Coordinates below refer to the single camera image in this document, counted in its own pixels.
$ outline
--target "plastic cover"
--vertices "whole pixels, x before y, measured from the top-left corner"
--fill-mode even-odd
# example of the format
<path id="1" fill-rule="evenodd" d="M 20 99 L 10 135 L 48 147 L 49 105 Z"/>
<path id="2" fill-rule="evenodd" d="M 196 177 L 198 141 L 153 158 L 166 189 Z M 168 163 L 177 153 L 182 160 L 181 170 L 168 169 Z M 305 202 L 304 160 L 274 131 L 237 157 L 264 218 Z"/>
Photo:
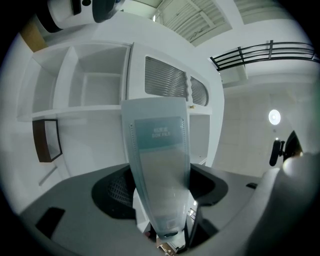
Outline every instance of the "plastic cover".
<path id="1" fill-rule="evenodd" d="M 183 231 L 188 213 L 190 151 L 186 100 L 122 102 L 130 168 L 145 212 L 163 241 Z"/>

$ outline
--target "wooden frame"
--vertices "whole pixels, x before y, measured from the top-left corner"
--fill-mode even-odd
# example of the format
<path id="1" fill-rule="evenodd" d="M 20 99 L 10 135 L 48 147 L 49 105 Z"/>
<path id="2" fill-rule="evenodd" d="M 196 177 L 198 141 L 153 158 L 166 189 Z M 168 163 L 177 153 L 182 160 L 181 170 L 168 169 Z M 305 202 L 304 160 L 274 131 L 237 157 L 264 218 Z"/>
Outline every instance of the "wooden frame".
<path id="1" fill-rule="evenodd" d="M 58 141 L 60 152 L 54 157 L 50 156 L 50 151 L 49 151 L 47 137 L 46 137 L 45 124 L 47 121 L 55 122 L 55 127 L 56 127 L 57 141 Z M 38 155 L 39 162 L 51 163 L 53 160 L 57 159 L 59 156 L 62 155 L 57 119 L 41 119 L 41 120 L 32 121 L 32 130 L 33 130 L 35 150 Z"/>

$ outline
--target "cubby compartment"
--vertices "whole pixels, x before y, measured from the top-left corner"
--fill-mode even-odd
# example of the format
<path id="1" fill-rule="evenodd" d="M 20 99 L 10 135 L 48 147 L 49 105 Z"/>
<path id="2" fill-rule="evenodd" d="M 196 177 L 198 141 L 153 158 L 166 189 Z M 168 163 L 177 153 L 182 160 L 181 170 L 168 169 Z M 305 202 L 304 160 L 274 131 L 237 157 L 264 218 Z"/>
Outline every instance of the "cubby compartment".
<path id="1" fill-rule="evenodd" d="M 190 115 L 189 134 L 190 162 L 192 164 L 203 164 L 208 156 L 210 115 Z"/>
<path id="2" fill-rule="evenodd" d="M 43 49 L 33 54 L 25 71 L 17 116 L 53 109 L 56 82 L 68 47 Z"/>
<path id="3" fill-rule="evenodd" d="M 119 105 L 126 98 L 129 49 L 112 43 L 71 47 L 57 81 L 54 108 Z"/>

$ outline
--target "metal handrail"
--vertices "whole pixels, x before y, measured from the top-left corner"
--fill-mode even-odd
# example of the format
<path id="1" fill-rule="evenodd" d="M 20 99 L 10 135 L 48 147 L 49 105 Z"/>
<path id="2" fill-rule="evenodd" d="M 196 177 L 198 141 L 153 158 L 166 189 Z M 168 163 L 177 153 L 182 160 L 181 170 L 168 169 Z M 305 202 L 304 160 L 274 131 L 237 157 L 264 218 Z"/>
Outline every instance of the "metal handrail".
<path id="1" fill-rule="evenodd" d="M 300 45 L 301 47 L 277 47 L 274 48 L 274 45 Z M 256 48 L 256 47 L 263 47 L 268 46 L 267 49 L 259 49 L 259 50 L 252 50 L 248 52 L 244 52 L 245 50 Z M 311 57 L 302 57 L 302 56 L 280 56 L 276 57 L 274 55 L 308 55 Z M 261 56 L 268 56 L 266 58 L 259 58 L 254 59 L 256 57 Z M 274 42 L 271 40 L 269 43 L 263 43 L 263 44 L 257 44 L 249 47 L 238 47 L 237 50 L 232 50 L 230 52 L 224 53 L 222 55 L 219 55 L 215 58 L 210 58 L 214 65 L 216 66 L 216 69 L 218 71 L 250 64 L 250 63 L 256 63 L 256 62 L 263 62 L 263 61 L 274 61 L 274 60 L 304 60 L 304 61 L 313 61 L 320 63 L 320 60 L 318 56 L 315 53 L 315 50 L 313 46 L 309 43 L 304 42 Z"/>

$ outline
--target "ceiling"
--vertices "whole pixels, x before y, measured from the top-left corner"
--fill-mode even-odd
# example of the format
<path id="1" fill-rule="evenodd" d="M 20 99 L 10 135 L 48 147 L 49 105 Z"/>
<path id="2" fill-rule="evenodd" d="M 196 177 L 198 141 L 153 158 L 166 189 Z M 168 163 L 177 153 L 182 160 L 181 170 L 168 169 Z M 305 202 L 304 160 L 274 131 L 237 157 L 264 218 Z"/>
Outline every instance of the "ceiling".
<path id="1" fill-rule="evenodd" d="M 163 0 L 134 0 L 143 4 L 146 4 L 148 6 L 151 6 L 153 8 L 158 8 L 158 6 L 161 4 Z"/>
<path id="2" fill-rule="evenodd" d="M 218 35 L 231 29 L 212 0 L 164 0 L 155 21 L 195 46 L 205 40 L 203 36 L 208 32 Z"/>

